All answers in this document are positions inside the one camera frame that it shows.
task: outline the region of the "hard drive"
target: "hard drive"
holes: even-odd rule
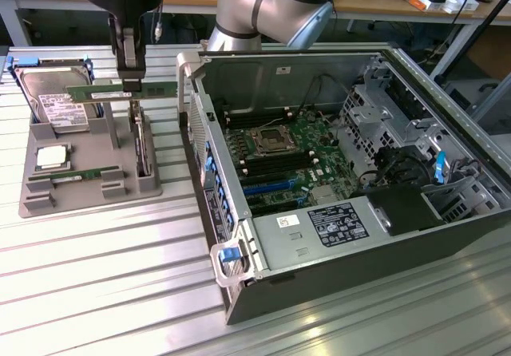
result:
[[[20,59],[10,72],[25,94],[36,123],[50,123],[56,133],[89,130],[89,118],[101,116],[98,105],[76,105],[65,87],[90,85],[92,64],[87,60]]]

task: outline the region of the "hard drive label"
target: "hard drive label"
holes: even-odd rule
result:
[[[53,127],[87,125],[84,105],[72,103],[69,94],[40,95],[39,101]]]
[[[353,242],[369,236],[351,203],[307,212],[325,247]]]

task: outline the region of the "white box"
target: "white box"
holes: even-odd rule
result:
[[[446,0],[442,9],[449,14],[457,13],[463,6],[463,2],[465,2],[465,0]],[[475,11],[478,6],[479,2],[476,0],[467,0],[462,12]]]

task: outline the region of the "power supply label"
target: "power supply label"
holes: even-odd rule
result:
[[[307,212],[325,247],[367,238],[369,234],[351,203]]]

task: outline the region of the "slotted aluminum surface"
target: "slotted aluminum surface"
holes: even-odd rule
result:
[[[149,47],[149,80],[174,80],[175,56],[197,48]],[[88,54],[97,77],[116,77],[109,47],[11,53]],[[510,352],[509,229],[452,258],[225,326],[178,134],[176,100],[143,104],[153,122],[163,196],[22,220],[18,197],[29,109],[5,72],[0,94],[1,355]],[[117,115],[125,112],[126,104],[113,106]],[[343,270],[332,277],[342,278]]]

